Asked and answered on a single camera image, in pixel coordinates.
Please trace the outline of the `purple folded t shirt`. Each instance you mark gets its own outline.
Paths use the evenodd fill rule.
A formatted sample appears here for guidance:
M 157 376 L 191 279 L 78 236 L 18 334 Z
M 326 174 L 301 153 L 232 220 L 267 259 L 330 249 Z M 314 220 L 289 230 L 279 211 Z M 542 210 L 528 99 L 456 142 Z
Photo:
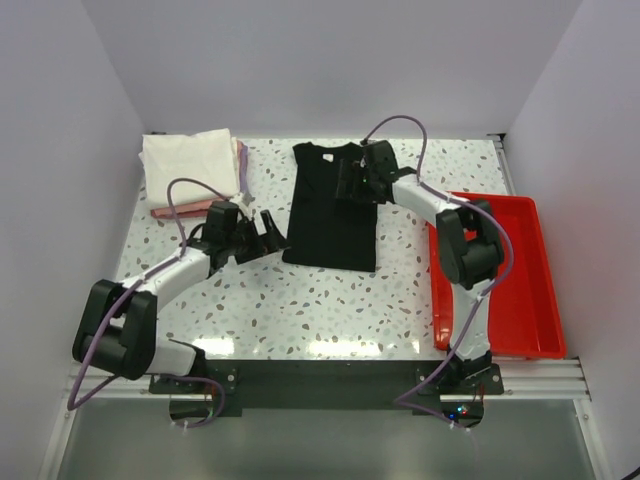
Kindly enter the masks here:
M 248 147 L 243 145 L 239 153 L 239 185 L 243 194 L 249 193 L 248 185 Z

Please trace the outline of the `black t shirt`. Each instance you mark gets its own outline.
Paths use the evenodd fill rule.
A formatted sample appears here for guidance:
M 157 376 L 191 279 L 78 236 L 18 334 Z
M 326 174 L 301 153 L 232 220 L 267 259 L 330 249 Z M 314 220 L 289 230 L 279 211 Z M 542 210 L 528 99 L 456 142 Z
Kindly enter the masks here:
M 377 206 L 336 198 L 342 163 L 358 162 L 354 143 L 293 147 L 296 180 L 287 228 L 288 264 L 372 273 L 376 268 Z

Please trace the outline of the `white folded t shirt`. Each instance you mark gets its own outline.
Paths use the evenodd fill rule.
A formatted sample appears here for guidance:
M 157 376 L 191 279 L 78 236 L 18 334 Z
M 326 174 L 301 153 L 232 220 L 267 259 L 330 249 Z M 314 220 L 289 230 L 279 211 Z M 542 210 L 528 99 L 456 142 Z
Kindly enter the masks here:
M 139 158 L 145 173 L 146 201 L 151 210 L 166 208 L 168 184 L 176 179 L 198 180 L 215 191 L 189 182 L 172 188 L 176 206 L 232 197 L 239 192 L 236 138 L 228 129 L 193 135 L 147 134 Z

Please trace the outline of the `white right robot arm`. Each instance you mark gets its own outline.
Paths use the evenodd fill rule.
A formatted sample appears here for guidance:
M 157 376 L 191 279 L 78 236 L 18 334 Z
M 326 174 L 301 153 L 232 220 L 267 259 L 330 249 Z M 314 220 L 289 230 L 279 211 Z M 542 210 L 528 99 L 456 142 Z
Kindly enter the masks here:
M 411 167 L 399 167 L 391 144 L 362 145 L 359 160 L 339 162 L 336 197 L 368 204 L 404 207 L 435 228 L 440 269 L 451 284 L 453 324 L 445 379 L 459 393 L 469 392 L 492 363 L 488 335 L 491 291 L 502 281 L 505 229 L 490 203 L 471 200 L 427 185 Z

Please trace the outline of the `red plastic bin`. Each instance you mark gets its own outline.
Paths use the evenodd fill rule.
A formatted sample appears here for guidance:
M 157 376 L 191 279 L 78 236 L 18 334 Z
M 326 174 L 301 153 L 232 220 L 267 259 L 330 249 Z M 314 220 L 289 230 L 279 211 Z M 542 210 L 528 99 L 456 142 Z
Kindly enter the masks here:
M 491 294 L 488 327 L 492 353 L 564 358 L 567 348 L 535 202 L 522 196 L 465 196 L 490 203 L 515 252 L 511 273 Z

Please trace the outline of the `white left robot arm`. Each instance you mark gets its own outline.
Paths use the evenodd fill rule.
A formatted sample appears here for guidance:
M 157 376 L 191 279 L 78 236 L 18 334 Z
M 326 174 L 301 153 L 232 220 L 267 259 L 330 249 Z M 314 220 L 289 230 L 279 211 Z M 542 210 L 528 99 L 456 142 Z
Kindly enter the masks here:
M 234 202 L 216 202 L 206 220 L 184 237 L 178 249 L 141 274 L 114 282 L 101 280 L 89 293 L 73 342 L 73 358 L 116 377 L 171 375 L 185 392 L 207 380 L 202 349 L 162 340 L 160 311 L 176 297 L 209 279 L 233 258 L 238 265 L 287 248 L 271 213 L 260 212 L 264 231 Z

